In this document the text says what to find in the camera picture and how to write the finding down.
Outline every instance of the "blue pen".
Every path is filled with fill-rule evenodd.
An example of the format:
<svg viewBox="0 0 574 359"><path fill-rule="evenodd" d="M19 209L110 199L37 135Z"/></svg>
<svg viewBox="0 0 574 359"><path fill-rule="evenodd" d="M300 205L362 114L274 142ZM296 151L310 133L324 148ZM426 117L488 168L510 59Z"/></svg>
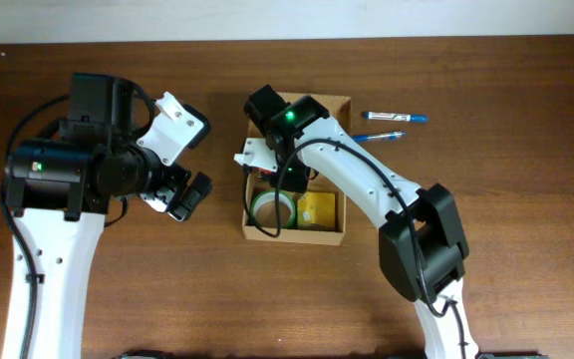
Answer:
<svg viewBox="0 0 574 359"><path fill-rule="evenodd" d="M357 142L371 142L371 141L396 141L407 133L404 131L391 131L382 134L372 134L372 135L355 135L351 138Z"/></svg>
<svg viewBox="0 0 574 359"><path fill-rule="evenodd" d="M429 120L426 115L417 114L393 114L393 113L373 113L365 111L363 117L367 120L385 120L412 123L425 123Z"/></svg>

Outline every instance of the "box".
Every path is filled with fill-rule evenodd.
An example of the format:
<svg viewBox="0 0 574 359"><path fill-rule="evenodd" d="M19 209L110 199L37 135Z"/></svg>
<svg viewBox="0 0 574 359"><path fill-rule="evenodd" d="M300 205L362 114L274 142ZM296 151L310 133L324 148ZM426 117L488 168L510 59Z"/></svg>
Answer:
<svg viewBox="0 0 574 359"><path fill-rule="evenodd" d="M286 102L294 103L307 94L279 93ZM347 134L351 134L351 98L346 96L311 95L321 103L329 113L338 120ZM262 138L260 131L250 121L247 130L247 138ZM247 181L247 203L251 205L252 199L259 193L269 190L269 183L258 180L258 171L254 170ZM309 181L307 191L323 191L336 194L336 230L300 230L282 228L278 238L272 238L260 232L253 224L248 223L248 217L243 212L242 229L243 235L248 240L266 240L291 243L340 245L346 232L347 221L347 196L341 192L330 180L322 174Z"/></svg>

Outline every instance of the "blue marker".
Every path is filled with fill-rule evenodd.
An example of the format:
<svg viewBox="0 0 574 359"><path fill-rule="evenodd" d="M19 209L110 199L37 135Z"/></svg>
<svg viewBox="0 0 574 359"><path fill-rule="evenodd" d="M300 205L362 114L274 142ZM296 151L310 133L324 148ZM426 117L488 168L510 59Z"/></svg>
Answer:
<svg viewBox="0 0 574 359"><path fill-rule="evenodd" d="M363 117L367 120L385 120L399 122L425 123L429 120L425 115L415 114L392 114L392 113L373 113L365 111Z"/></svg>
<svg viewBox="0 0 574 359"><path fill-rule="evenodd" d="M382 134L372 134L372 135L355 135L351 138L357 142L371 142L371 141L396 141L407 133L404 131L391 131Z"/></svg>

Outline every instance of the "white wall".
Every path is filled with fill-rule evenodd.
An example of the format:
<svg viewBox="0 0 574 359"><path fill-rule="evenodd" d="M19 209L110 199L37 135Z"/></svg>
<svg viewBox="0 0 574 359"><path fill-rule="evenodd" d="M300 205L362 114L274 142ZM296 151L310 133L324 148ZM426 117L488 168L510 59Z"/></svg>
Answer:
<svg viewBox="0 0 574 359"><path fill-rule="evenodd" d="M574 34L574 0L0 0L0 43Z"/></svg>

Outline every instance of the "wooden table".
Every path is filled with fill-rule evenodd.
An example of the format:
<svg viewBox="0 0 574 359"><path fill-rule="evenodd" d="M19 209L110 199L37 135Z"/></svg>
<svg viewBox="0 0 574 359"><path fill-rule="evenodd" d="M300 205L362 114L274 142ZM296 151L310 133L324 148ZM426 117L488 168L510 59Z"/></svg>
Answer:
<svg viewBox="0 0 574 359"><path fill-rule="evenodd" d="M232 156L246 132L242 105L267 83L351 96L354 133L407 131L366 148L402 176L454 193L471 250L464 294L477 343L574 358L574 36L2 45L0 179L12 128L67 93L75 71L123 76L152 96L170 91L213 127L181 159L214 182L190 222L134 200L103 234L85 358L142 347L219 357L422 350L414 308L381 274L377 231L354 204L340 247L243 239ZM364 110L430 121L366 124ZM65 104L48 111L22 137L65 113ZM11 248L0 211L0 350Z"/></svg>

